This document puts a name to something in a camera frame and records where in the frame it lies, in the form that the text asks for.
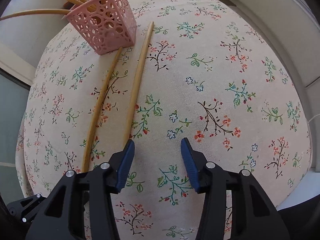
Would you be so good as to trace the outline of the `floral tablecloth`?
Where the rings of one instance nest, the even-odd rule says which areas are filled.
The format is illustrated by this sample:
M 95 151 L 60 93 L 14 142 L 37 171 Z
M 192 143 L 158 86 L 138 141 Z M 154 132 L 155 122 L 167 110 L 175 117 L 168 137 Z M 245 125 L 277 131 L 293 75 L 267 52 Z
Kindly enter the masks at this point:
M 112 206 L 121 239 L 194 239 L 203 195 L 180 153 L 193 149 L 225 170 L 253 173 L 279 205 L 312 163 L 296 89 L 264 39 L 218 0 L 128 0 L 135 45 L 110 80 L 90 168 L 123 149 L 140 50 L 154 22 L 131 137 L 135 157 Z M 79 172 L 95 104 L 114 53 L 98 55 L 66 25 L 46 46 L 28 96 L 16 148 L 23 195 L 48 196 L 64 173 Z

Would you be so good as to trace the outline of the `pink perforated utensil basket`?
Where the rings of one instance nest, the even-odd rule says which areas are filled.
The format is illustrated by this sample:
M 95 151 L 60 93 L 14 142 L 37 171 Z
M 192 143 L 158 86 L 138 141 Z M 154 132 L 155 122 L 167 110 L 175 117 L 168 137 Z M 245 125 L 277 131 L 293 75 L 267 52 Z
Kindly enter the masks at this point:
M 89 0 L 65 18 L 98 55 L 135 44 L 137 23 L 128 0 Z

